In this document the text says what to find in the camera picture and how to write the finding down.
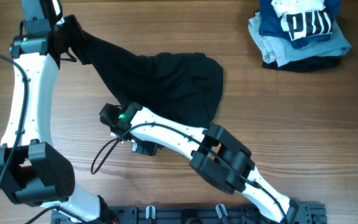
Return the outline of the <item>black polo shirt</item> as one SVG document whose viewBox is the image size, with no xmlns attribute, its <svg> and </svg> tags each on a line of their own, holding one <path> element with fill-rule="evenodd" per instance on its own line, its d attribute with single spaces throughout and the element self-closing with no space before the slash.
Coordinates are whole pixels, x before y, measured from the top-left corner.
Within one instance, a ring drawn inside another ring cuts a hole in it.
<svg viewBox="0 0 358 224">
<path fill-rule="evenodd" d="M 204 53 L 136 55 L 64 18 L 67 43 L 83 65 L 92 65 L 120 104 L 136 102 L 155 114 L 207 128 L 223 96 L 224 70 Z"/>
</svg>

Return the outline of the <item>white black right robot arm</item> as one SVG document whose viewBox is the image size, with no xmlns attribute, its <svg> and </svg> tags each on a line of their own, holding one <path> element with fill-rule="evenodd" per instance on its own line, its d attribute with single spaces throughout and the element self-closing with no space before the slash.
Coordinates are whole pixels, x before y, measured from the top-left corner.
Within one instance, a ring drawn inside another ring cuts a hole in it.
<svg viewBox="0 0 358 224">
<path fill-rule="evenodd" d="M 222 126 L 185 126 L 137 103 L 105 104 L 99 115 L 116 136 L 116 143 L 153 142 L 172 149 L 187 157 L 190 167 L 213 187 L 226 194 L 241 193 L 273 222 L 293 223 L 296 202 L 261 176 L 251 151 Z"/>
</svg>

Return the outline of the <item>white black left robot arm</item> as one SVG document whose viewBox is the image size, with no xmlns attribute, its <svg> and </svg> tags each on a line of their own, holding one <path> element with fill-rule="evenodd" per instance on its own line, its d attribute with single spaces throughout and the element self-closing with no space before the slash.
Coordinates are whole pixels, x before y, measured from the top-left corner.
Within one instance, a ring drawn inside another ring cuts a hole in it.
<svg viewBox="0 0 358 224">
<path fill-rule="evenodd" d="M 75 181 L 71 162 L 52 144 L 52 95 L 70 35 L 59 1 L 22 1 L 24 19 L 7 61 L 15 82 L 9 122 L 0 145 L 0 193 L 15 205 L 54 210 L 73 223 L 116 223 L 98 195 Z"/>
</svg>

